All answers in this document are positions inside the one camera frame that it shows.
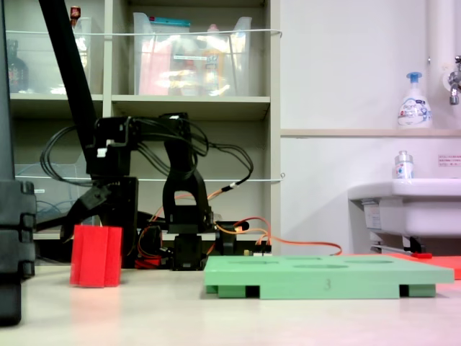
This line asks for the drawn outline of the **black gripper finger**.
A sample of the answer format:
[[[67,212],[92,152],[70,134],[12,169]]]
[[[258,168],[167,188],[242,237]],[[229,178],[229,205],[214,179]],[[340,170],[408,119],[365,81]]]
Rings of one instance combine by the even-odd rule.
[[[62,242],[71,240],[74,226],[92,216],[99,216],[107,209],[112,191],[108,185],[96,184],[87,190],[71,207],[61,225]]]
[[[122,228],[122,268],[133,269],[138,257],[138,179],[120,177],[106,179],[103,186],[109,191],[100,216],[103,226]]]

